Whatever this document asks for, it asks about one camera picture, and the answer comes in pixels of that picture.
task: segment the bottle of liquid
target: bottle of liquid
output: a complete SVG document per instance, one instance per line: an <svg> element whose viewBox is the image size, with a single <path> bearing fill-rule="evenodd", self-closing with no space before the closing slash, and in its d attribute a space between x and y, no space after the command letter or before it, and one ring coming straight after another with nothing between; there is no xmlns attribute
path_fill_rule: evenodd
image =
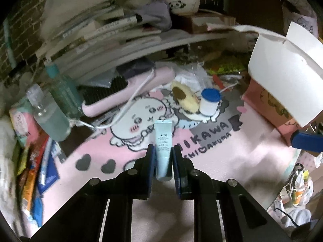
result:
<svg viewBox="0 0 323 242"><path fill-rule="evenodd" d="M27 92L27 98L35 108L34 118L41 128L54 140L61 142L71 132L67 117L50 93L46 95L38 84L34 84Z"/></svg>
<svg viewBox="0 0 323 242"><path fill-rule="evenodd" d="M62 112L73 119L83 116L82 98L73 80L67 75L60 74L56 64L48 65L46 72L52 79L49 91Z"/></svg>

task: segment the black cable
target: black cable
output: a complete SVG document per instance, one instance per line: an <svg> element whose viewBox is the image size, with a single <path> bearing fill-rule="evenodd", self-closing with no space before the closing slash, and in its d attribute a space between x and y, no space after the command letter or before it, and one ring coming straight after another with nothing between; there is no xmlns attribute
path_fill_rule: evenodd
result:
<svg viewBox="0 0 323 242"><path fill-rule="evenodd" d="M286 212L284 212L284 211L283 211L283 210L281 210L280 208L275 208L275 209L274 209L274 211L276 211L277 209L278 209L280 212L284 213L286 216L288 216L288 217L289 217L289 219L290 219L290 221L292 221L292 223L293 223L296 227L299 227L299 225L297 225L297 224L295 223L295 221L293 220L293 218L292 218L289 214L287 214Z"/></svg>

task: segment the white cup with panda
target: white cup with panda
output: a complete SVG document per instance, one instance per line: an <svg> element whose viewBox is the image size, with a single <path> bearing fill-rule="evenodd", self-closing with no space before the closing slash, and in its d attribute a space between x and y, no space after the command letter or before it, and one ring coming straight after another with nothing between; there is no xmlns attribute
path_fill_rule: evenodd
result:
<svg viewBox="0 0 323 242"><path fill-rule="evenodd" d="M200 0L164 0L169 3L173 14L193 14L197 13L200 6Z"/></svg>

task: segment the pink brush handle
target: pink brush handle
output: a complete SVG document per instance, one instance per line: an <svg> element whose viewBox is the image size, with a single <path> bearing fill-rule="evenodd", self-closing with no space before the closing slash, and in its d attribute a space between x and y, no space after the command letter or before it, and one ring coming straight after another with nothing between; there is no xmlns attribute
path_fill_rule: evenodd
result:
<svg viewBox="0 0 323 242"><path fill-rule="evenodd" d="M128 80L128 85L125 89L115 94L112 94L94 104L85 105L83 103L82 110L84 114L88 117L95 117L123 102L127 102L132 96L132 94L135 92L135 90L145 81L145 79L150 73L151 71L130 78ZM169 68L167 66L158 68L155 71L155 77L151 79L151 81L148 84L146 84L137 95L154 89L155 87L161 84L167 84L173 81L174 78L175 71L172 68Z"/></svg>

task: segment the black heart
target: black heart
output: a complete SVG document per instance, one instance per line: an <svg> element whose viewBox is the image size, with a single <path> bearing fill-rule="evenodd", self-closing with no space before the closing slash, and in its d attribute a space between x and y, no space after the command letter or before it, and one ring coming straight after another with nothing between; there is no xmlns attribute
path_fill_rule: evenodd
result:
<svg viewBox="0 0 323 242"><path fill-rule="evenodd" d="M79 171L86 171L90 167L91 156L89 154L84 154L82 158L80 158L75 163L75 167Z"/></svg>
<svg viewBox="0 0 323 242"><path fill-rule="evenodd" d="M101 166L101 172L105 174L112 174L116 169L116 161L109 159L107 163Z"/></svg>

